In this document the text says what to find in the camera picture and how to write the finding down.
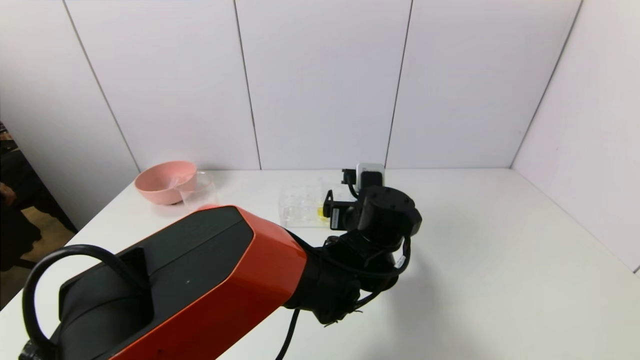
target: panel seam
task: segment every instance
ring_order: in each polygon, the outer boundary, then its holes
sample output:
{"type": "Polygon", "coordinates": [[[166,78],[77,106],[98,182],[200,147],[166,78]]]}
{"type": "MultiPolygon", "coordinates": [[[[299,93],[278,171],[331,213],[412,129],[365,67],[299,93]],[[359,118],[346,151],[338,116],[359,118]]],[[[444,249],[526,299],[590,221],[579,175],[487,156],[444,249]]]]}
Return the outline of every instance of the panel seam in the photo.
{"type": "Polygon", "coordinates": [[[246,60],[244,59],[244,46],[242,45],[242,34],[240,33],[240,18],[238,17],[238,7],[234,0],[234,11],[236,12],[236,26],[238,29],[238,40],[240,40],[240,54],[242,55],[242,66],[244,69],[244,80],[246,82],[246,94],[249,97],[249,109],[251,110],[251,123],[253,125],[253,137],[255,139],[255,150],[258,154],[258,166],[262,170],[262,160],[260,160],[260,147],[258,146],[258,131],[255,128],[255,117],[253,116],[253,103],[251,101],[251,90],[249,89],[249,77],[246,74],[246,60]]]}
{"type": "Polygon", "coordinates": [[[567,33],[566,39],[564,40],[564,43],[562,45],[562,49],[560,50],[560,55],[558,56],[558,59],[556,60],[556,64],[554,65],[554,69],[551,72],[551,76],[549,76],[549,81],[547,81],[547,85],[545,86],[545,91],[542,92],[542,96],[540,97],[540,101],[538,101],[538,105],[536,106],[536,111],[533,112],[533,116],[531,117],[531,121],[529,121],[529,125],[527,126],[527,130],[524,132],[522,140],[520,141],[520,145],[518,146],[518,150],[516,150],[515,155],[513,155],[513,160],[511,160],[511,165],[509,166],[509,168],[513,168],[513,164],[515,164],[515,162],[516,162],[516,158],[518,157],[518,154],[520,153],[520,150],[522,150],[522,144],[524,144],[524,140],[527,138],[527,134],[529,134],[529,130],[531,129],[531,126],[533,125],[533,120],[536,118],[536,114],[538,114],[538,110],[540,109],[540,105],[542,104],[542,100],[544,100],[545,95],[547,94],[547,90],[549,89],[549,85],[551,84],[551,80],[554,78],[554,75],[556,74],[556,69],[558,68],[558,64],[560,63],[560,59],[562,58],[562,55],[564,54],[564,49],[566,48],[566,45],[569,42],[569,38],[571,37],[571,33],[573,32],[573,27],[575,25],[576,20],[578,19],[578,15],[580,14],[580,9],[582,9],[582,2],[583,1],[584,0],[580,0],[580,5],[578,5],[578,10],[576,10],[576,12],[575,12],[575,16],[573,17],[573,22],[571,23],[571,27],[569,28],[569,32],[567,33]]]}
{"type": "Polygon", "coordinates": [[[396,106],[398,104],[398,92],[400,91],[400,79],[402,78],[402,67],[404,65],[404,54],[406,52],[406,39],[409,37],[409,26],[411,25],[411,12],[413,11],[413,0],[409,6],[409,18],[406,23],[406,32],[404,33],[404,47],[402,49],[402,58],[400,59],[400,71],[398,73],[398,84],[396,86],[396,98],[394,99],[394,110],[391,113],[391,126],[389,127],[389,140],[387,141],[387,153],[385,155],[385,168],[389,159],[389,147],[391,146],[391,134],[394,130],[394,119],[396,118],[396,106]]]}
{"type": "Polygon", "coordinates": [[[122,137],[122,140],[124,141],[124,145],[127,147],[127,151],[129,151],[129,155],[131,156],[131,159],[133,160],[134,165],[138,169],[138,172],[140,172],[140,166],[138,165],[138,162],[136,161],[136,158],[133,156],[133,152],[131,151],[131,147],[129,146],[129,143],[127,142],[127,138],[124,136],[124,133],[122,132],[122,128],[120,127],[120,124],[118,123],[118,119],[116,119],[116,115],[113,113],[113,110],[111,109],[111,104],[109,103],[109,100],[107,100],[107,96],[104,94],[104,90],[102,89],[102,85],[100,84],[100,80],[98,80],[98,76],[95,74],[95,70],[93,69],[93,65],[91,64],[91,60],[89,60],[89,56],[86,53],[86,49],[84,48],[84,44],[82,43],[82,40],[80,39],[80,34],[78,33],[78,30],[76,28],[76,24],[75,24],[73,18],[71,17],[71,13],[69,12],[69,7],[67,6],[67,0],[62,0],[62,3],[65,6],[65,11],[67,12],[67,16],[69,17],[69,21],[71,22],[71,26],[74,29],[74,33],[76,34],[76,38],[78,39],[78,43],[80,44],[80,48],[82,49],[82,52],[84,54],[84,58],[86,59],[86,62],[89,64],[89,69],[91,69],[91,73],[93,74],[93,78],[95,79],[96,84],[98,84],[98,88],[100,89],[100,93],[102,94],[102,98],[104,99],[104,102],[107,104],[107,108],[109,109],[109,112],[111,113],[111,117],[113,118],[113,122],[116,124],[116,127],[118,128],[118,132],[120,133],[120,136],[122,137]]]}

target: white wall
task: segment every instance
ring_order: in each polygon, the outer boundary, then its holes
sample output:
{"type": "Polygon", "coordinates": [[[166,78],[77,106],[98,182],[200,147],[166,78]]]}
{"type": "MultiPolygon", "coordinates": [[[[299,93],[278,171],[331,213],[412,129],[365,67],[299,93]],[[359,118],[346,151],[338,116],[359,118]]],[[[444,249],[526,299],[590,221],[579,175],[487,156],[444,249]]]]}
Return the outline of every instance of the white wall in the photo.
{"type": "Polygon", "coordinates": [[[585,0],[513,168],[640,265],[640,2],[585,0]]]}
{"type": "Polygon", "coordinates": [[[262,168],[384,163],[410,0],[237,0],[262,168]]]}
{"type": "Polygon", "coordinates": [[[258,169],[233,0],[68,0],[141,169],[258,169]]]}
{"type": "Polygon", "coordinates": [[[0,1],[0,119],[77,226],[138,169],[62,1],[0,1]]]}
{"type": "Polygon", "coordinates": [[[580,0],[415,0],[389,168],[509,167],[580,0]]]}

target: black cable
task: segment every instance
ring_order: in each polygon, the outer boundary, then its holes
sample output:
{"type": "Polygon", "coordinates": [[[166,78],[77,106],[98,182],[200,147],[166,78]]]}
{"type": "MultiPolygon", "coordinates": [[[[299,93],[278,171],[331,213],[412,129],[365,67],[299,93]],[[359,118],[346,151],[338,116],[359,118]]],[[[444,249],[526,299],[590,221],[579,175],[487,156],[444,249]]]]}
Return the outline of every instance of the black cable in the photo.
{"type": "Polygon", "coordinates": [[[356,193],[356,190],[353,188],[353,184],[351,184],[351,176],[347,178],[347,186],[349,187],[349,192],[351,192],[351,195],[357,199],[358,193],[356,193]]]}
{"type": "Polygon", "coordinates": [[[340,268],[346,272],[349,272],[354,275],[362,276],[362,277],[368,277],[370,279],[389,279],[391,277],[399,276],[401,273],[403,273],[406,270],[407,266],[409,266],[409,260],[411,259],[411,238],[409,236],[404,237],[403,250],[402,250],[403,256],[404,256],[404,263],[402,264],[402,266],[390,272],[368,272],[368,271],[352,268],[350,266],[339,263],[332,257],[324,255],[322,252],[318,251],[315,247],[312,247],[311,245],[307,244],[298,235],[290,232],[289,230],[287,230],[287,232],[293,237],[294,240],[296,240],[296,243],[298,243],[298,245],[300,245],[304,250],[318,255],[321,259],[325,260],[331,265],[336,266],[337,268],[340,268]]]}
{"type": "Polygon", "coordinates": [[[300,309],[295,309],[293,311],[293,315],[291,316],[291,323],[289,323],[289,331],[287,331],[287,337],[284,339],[284,343],[282,344],[282,348],[276,356],[276,360],[284,359],[284,355],[287,353],[287,349],[289,348],[289,344],[291,343],[291,338],[293,338],[293,331],[296,329],[296,322],[298,322],[298,315],[300,315],[300,309]]]}
{"type": "Polygon", "coordinates": [[[56,261],[71,255],[87,255],[96,258],[113,269],[120,277],[127,281],[133,288],[145,293],[148,291],[148,284],[131,272],[127,265],[117,256],[93,245],[70,245],[55,250],[40,260],[34,267],[22,292],[22,313],[24,316],[24,326],[29,334],[31,342],[40,350],[42,359],[55,359],[57,345],[42,333],[38,324],[34,299],[36,295],[36,285],[44,272],[56,261]]]}

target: person's hand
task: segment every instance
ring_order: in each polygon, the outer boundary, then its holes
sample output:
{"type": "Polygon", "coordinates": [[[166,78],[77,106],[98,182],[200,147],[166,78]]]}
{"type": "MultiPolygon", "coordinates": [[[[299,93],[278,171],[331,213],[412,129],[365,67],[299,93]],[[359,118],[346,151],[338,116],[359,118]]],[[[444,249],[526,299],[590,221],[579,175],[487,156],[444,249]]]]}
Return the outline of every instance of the person's hand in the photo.
{"type": "Polygon", "coordinates": [[[2,193],[2,196],[4,197],[4,203],[7,206],[11,206],[11,204],[13,204],[15,199],[18,197],[9,186],[6,186],[3,183],[0,183],[0,193],[2,193]]]}

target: person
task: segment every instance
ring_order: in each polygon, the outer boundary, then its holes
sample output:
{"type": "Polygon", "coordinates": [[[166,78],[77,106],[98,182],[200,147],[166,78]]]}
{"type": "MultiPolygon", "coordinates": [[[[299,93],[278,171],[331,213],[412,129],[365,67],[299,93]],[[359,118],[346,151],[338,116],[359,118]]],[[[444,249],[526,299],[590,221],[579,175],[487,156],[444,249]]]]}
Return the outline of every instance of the person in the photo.
{"type": "Polygon", "coordinates": [[[21,151],[2,154],[0,193],[2,195],[0,271],[19,265],[21,255],[31,251],[41,238],[40,230],[21,210],[35,207],[57,218],[72,233],[76,227],[60,208],[21,151]]]}

